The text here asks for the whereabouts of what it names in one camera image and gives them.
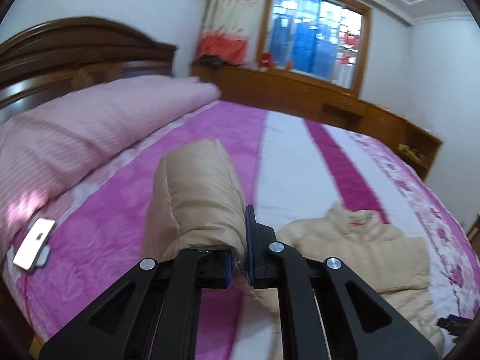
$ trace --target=white wall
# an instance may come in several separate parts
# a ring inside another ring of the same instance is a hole
[[[97,16],[120,21],[159,42],[178,46],[174,70],[187,76],[206,0],[15,0],[0,24],[0,43],[49,20]]]
[[[255,27],[253,26],[248,31],[249,41],[247,46],[247,55],[245,57],[245,63],[254,62],[257,57],[257,47],[258,47],[258,35],[260,33],[260,23],[263,18],[263,7],[265,6],[265,0],[258,0],[260,2],[257,9],[253,10],[253,16],[251,16],[252,23],[258,23]]]
[[[360,92],[362,100],[410,117],[408,91],[410,27],[373,8],[370,46]]]
[[[480,28],[451,20],[411,34],[412,103],[444,141],[426,184],[468,226],[480,213]]]

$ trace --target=folded pink quilt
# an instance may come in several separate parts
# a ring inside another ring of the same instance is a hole
[[[48,200],[138,140],[218,99],[215,85],[141,76],[95,85],[0,126],[0,258]]]

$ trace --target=beige puffer jacket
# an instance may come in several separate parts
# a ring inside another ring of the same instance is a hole
[[[231,247],[243,267],[245,198],[219,140],[200,140],[165,155],[154,176],[141,257],[172,259],[182,249]]]
[[[404,238],[400,230],[383,224],[378,212],[352,212],[337,204],[324,218],[290,223],[277,239],[313,260],[341,259],[429,339],[438,353],[443,352],[443,335],[436,325],[438,317],[428,288],[429,257],[422,238]],[[244,290],[253,294],[246,287]],[[277,320],[277,340],[270,358],[280,360],[277,290],[255,290],[254,295]]]

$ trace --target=pink and white bedspread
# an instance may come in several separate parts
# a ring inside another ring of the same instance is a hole
[[[39,215],[55,218],[51,255],[25,275],[3,278],[44,340],[139,261],[153,174],[168,151],[220,139],[260,223],[280,230],[319,218],[336,202],[377,210],[430,254],[431,295],[439,317],[472,318],[479,308],[479,261],[458,223],[414,171],[375,139],[298,117],[214,102],[156,131],[93,171]],[[274,327],[267,311],[238,290],[202,293],[197,359],[266,359]],[[452,347],[445,336],[446,351]]]

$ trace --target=wooden shelf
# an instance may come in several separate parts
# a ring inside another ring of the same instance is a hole
[[[442,141],[415,126],[404,117],[376,104],[356,99],[349,93],[332,90],[332,84],[312,76],[294,74],[283,69],[247,69],[193,64],[191,73],[200,80],[215,83],[222,99],[355,131],[378,139],[425,179]],[[418,150],[419,161],[399,152],[405,144]]]
[[[427,170],[430,169],[430,167],[427,166],[426,164],[424,164],[422,161],[420,161],[420,159],[409,156],[408,154],[406,154],[405,152],[403,152],[401,150],[397,150],[395,152],[395,154],[397,154],[397,156],[399,156],[402,160],[408,160],[408,161],[414,162],[418,166],[420,166],[422,168],[425,168]]]

